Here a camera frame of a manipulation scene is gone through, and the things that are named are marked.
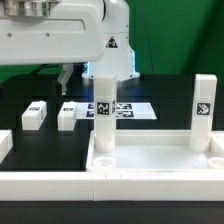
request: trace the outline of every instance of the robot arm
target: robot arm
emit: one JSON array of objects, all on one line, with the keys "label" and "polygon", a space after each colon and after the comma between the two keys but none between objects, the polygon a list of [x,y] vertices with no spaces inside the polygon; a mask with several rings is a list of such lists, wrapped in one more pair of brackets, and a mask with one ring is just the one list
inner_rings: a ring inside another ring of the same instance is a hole
[{"label": "robot arm", "polygon": [[103,0],[2,0],[0,65],[98,60],[103,16]]}]

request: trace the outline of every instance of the white post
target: white post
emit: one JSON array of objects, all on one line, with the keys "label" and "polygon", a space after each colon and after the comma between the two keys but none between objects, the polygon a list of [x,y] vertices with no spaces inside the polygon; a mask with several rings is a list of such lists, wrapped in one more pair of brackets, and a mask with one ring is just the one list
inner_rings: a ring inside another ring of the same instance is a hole
[{"label": "white post", "polygon": [[190,137],[195,152],[209,150],[216,85],[215,75],[196,75]]},{"label": "white post", "polygon": [[94,79],[94,133],[95,147],[99,151],[115,148],[116,98],[116,76]]}]

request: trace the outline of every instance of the black tabletop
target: black tabletop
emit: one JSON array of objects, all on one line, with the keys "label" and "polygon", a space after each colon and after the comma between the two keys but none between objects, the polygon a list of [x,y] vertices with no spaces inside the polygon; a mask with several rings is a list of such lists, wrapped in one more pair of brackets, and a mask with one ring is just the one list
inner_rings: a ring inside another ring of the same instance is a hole
[{"label": "black tabletop", "polygon": [[[83,171],[93,120],[77,120],[74,131],[57,131],[64,102],[92,102],[93,87],[80,74],[61,96],[57,75],[20,75],[0,88],[0,129],[13,132],[13,149],[0,171]],[[117,129],[190,129],[192,75],[141,76],[118,89],[118,102],[150,102],[157,120],[118,120]],[[47,102],[39,131],[23,131],[21,115],[32,101]],[[224,130],[224,88],[217,87],[213,130]],[[0,223],[221,223],[223,202],[0,202]]]}]

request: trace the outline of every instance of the white tray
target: white tray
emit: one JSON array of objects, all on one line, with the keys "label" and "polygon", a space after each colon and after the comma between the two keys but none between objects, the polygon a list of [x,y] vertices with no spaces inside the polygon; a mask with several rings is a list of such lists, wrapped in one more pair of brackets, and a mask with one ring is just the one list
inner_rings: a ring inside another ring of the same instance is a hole
[{"label": "white tray", "polygon": [[[197,153],[189,149],[190,134],[190,130],[117,130],[115,150],[105,153],[94,148],[92,132],[87,171],[207,169],[208,159],[224,157],[223,132],[212,133],[210,150],[206,153]],[[116,161],[116,167],[109,167],[110,160],[105,160],[102,166],[93,165],[94,160],[103,160],[105,157]]]}]

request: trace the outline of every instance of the robot logo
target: robot logo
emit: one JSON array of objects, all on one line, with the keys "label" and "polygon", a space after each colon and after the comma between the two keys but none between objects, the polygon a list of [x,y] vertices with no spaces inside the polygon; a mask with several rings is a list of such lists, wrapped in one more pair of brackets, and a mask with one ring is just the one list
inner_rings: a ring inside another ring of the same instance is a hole
[{"label": "robot logo", "polygon": [[106,48],[118,48],[117,43],[113,36],[110,38],[109,42],[107,43]]}]

